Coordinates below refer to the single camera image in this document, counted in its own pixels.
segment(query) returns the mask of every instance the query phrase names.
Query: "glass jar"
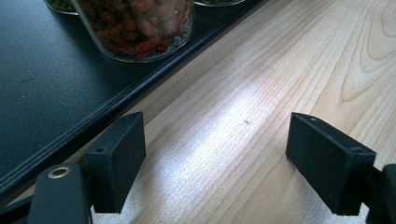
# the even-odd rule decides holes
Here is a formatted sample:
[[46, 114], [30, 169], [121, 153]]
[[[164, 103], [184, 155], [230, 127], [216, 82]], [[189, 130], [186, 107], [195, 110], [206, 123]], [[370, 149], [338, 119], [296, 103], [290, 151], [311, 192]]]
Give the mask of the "glass jar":
[[195, 0], [195, 4], [206, 7], [227, 7], [245, 0]]
[[50, 9], [65, 14], [77, 15], [70, 0], [43, 0]]
[[149, 62], [183, 46], [193, 0], [72, 0], [94, 43], [110, 58]]

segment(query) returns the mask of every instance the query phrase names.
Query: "black countertop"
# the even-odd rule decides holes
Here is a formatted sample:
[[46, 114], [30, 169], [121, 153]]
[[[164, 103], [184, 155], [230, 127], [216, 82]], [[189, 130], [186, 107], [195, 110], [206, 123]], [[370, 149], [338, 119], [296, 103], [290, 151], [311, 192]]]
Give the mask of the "black countertop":
[[44, 2], [0, 3], [0, 206], [99, 134], [266, 0], [195, 6], [193, 34], [176, 53], [121, 63], [93, 44], [78, 16]]

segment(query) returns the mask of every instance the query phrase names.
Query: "wood grain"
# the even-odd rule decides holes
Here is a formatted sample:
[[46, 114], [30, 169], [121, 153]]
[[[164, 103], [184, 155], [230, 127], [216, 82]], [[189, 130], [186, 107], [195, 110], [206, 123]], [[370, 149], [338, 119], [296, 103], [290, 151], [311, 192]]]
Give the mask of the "wood grain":
[[363, 223], [332, 215], [285, 157], [291, 112], [396, 162], [396, 1], [270, 1], [130, 112], [148, 156], [95, 223]]

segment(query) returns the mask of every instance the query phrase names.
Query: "wooden table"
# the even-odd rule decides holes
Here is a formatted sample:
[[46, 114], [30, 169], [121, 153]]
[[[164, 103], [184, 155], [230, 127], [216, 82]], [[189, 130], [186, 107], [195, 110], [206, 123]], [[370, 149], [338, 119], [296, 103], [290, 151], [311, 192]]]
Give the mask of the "wooden table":
[[290, 113], [396, 162], [396, 1], [274, 0], [131, 109], [148, 156], [120, 215], [94, 223], [363, 223], [286, 159]]

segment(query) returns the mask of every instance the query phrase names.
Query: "metal grommet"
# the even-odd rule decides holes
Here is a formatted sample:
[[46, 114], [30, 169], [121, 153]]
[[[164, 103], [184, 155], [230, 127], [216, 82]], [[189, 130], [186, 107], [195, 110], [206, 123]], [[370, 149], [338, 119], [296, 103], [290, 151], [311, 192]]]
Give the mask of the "metal grommet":
[[51, 172], [49, 172], [49, 178], [57, 179], [57, 178], [64, 177], [69, 173], [70, 173], [70, 168], [67, 166], [63, 166], [63, 167], [56, 168], [55, 170], [52, 170]]

